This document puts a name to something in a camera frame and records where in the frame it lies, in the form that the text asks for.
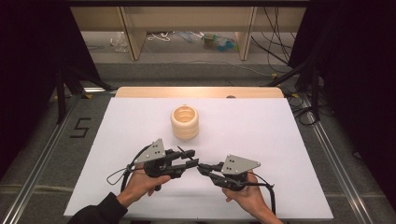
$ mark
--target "sleeve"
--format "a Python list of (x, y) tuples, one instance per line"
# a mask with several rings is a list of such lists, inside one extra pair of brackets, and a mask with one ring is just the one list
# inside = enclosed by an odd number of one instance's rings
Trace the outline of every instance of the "sleeve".
[(128, 209), (117, 200), (116, 195), (110, 192), (98, 205), (89, 205), (79, 210), (68, 223), (119, 223), (127, 211)]

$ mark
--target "white tabletop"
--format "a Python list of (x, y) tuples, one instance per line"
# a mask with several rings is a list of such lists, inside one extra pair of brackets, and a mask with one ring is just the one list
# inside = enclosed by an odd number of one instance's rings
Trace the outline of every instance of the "white tabletop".
[[(181, 105), (199, 113), (198, 135), (180, 141), (170, 115)], [(328, 220), (332, 212), (318, 182), (286, 99), (113, 98), (64, 212), (98, 204), (120, 183), (106, 178), (131, 163), (144, 146), (161, 138), (165, 149), (194, 149), (201, 163), (217, 164), (228, 154), (259, 161), (254, 172), (275, 184), (276, 215), (281, 219)], [(270, 196), (262, 188), (270, 206)], [(195, 169), (173, 179), (151, 197), (129, 207), (127, 218), (252, 220), (236, 202), (226, 203), (219, 187)]]

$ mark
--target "hand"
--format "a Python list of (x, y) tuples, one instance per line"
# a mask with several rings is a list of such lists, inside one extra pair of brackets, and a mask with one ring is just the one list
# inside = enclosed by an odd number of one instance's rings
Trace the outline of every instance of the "hand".
[(129, 207), (132, 203), (139, 201), (146, 193), (151, 196), (155, 186), (164, 184), (171, 179), (169, 175), (160, 177), (149, 177), (143, 170), (143, 164), (136, 165), (131, 179), (125, 190), (117, 196), (117, 200), (124, 206)]
[[(257, 177), (252, 170), (247, 172), (247, 182), (258, 183)], [(239, 205), (261, 223), (282, 223), (265, 203), (259, 186), (246, 186), (240, 191), (222, 189), (227, 196), (226, 202), (235, 200)]]

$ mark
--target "gray floor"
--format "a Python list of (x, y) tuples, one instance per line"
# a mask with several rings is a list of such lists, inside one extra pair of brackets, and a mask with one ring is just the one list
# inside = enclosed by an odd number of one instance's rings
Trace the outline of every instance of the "gray floor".
[[(234, 38), (230, 33), (221, 34)], [(110, 38), (115, 37), (114, 33), (84, 33), (84, 38), (91, 49), (92, 58), (101, 78), (113, 86), (260, 86), (271, 81), (272, 74), (281, 75), (273, 70), (268, 62), (277, 70), (289, 70), (274, 57), (267, 60), (267, 53), (259, 49), (253, 42), (249, 48), (248, 59), (240, 61), (237, 51), (230, 49), (226, 52), (218, 52), (215, 49), (206, 48), (200, 38), (193, 35), (191, 36), (192, 43), (187, 42), (179, 35), (169, 35), (170, 41), (168, 42), (157, 39), (148, 40), (139, 61), (132, 62), (129, 53), (116, 52), (114, 47), (110, 46)], [(263, 46), (269, 46), (269, 42), (263, 38), (262, 34), (254, 34), (254, 37)], [(293, 38), (291, 34), (282, 34), (282, 41), (284, 44), (292, 46)], [(271, 49), (279, 57), (284, 57), (281, 49), (277, 46), (272, 45)], [(292, 86), (295, 81), (296, 77), (283, 83), (282, 90), (293, 91)], [(84, 83), (84, 86), (94, 87), (91, 83)], [(90, 97), (74, 96), (73, 100), (68, 100), (68, 102), (76, 101), (76, 106), (32, 197), (24, 208), (20, 223), (67, 222), (68, 218), (63, 217), (64, 209), (77, 183), (111, 97), (112, 94), (96, 93)], [(320, 103), (326, 105), (325, 97), (321, 99)], [(290, 108), (298, 108), (297, 105), (301, 103), (301, 100), (301, 98), (291, 99)], [(57, 120), (56, 104), (56, 98), (52, 97), (48, 110), (42, 116), (29, 144), (21, 151), (0, 181), (1, 218), (6, 215), (21, 186), (34, 168), (41, 151), (50, 139)], [(362, 197), (373, 223), (396, 223), (395, 212), (364, 162), (352, 155), (355, 148), (350, 144), (337, 117), (332, 114), (331, 107), (322, 107), (320, 117), (321, 125), (357, 192)], [(84, 138), (71, 138), (72, 135), (83, 134), (82, 130), (75, 130), (76, 123), (81, 118), (90, 118), (81, 122), (89, 130)], [(308, 122), (308, 119), (302, 117), (302, 122)], [(299, 120), (296, 120), (296, 123), (334, 214), (334, 220), (319, 223), (359, 223), (314, 128), (302, 125)]]

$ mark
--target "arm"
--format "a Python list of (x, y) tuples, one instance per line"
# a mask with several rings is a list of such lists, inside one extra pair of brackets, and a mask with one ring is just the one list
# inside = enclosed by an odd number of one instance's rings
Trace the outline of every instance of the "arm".
[[(258, 183), (257, 178), (253, 174), (247, 175), (247, 181)], [(257, 218), (262, 224), (278, 224), (282, 223), (271, 211), (262, 197), (262, 192), (258, 186), (246, 186), (240, 191), (232, 191), (230, 189), (222, 189), (227, 196), (226, 202), (235, 200), (239, 205), (252, 216)]]
[(135, 170), (127, 187), (118, 196), (109, 193), (98, 205), (90, 205), (78, 211), (68, 223), (118, 223), (132, 203), (139, 201), (146, 193), (151, 196), (155, 186), (170, 179), (169, 175), (152, 178), (147, 176), (144, 170)]

